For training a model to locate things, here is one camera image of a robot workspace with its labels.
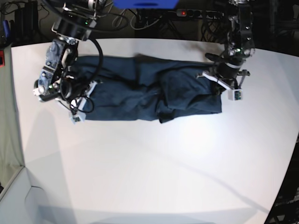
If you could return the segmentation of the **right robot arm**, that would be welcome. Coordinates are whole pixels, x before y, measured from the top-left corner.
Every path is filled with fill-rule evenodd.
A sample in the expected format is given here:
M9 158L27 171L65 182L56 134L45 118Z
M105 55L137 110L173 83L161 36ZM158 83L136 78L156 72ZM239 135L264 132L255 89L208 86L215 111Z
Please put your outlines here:
M57 35L47 49L45 64L39 78L34 83L33 94L41 102L56 100L64 106L74 122L83 121L94 110L91 93L97 85L96 76L103 64L103 52L92 32L99 18L108 15L104 12L105 0L65 0L62 11L55 8L50 0L43 1L59 19L53 24L52 31ZM91 40L99 53L99 62L94 73L83 77L72 72L71 66L78 58L78 44ZM86 103L91 109L85 110Z

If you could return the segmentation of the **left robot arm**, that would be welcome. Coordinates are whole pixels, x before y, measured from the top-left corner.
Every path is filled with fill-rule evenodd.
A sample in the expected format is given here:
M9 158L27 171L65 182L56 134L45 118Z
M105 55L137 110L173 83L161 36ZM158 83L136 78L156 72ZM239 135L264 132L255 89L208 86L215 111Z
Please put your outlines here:
M224 50L220 55L206 53L205 57L214 63L209 74L216 77L217 82L223 81L233 89L240 89L236 78L239 74L243 78L248 74L241 71L241 67L255 51L253 15L248 0L229 0L225 10Z

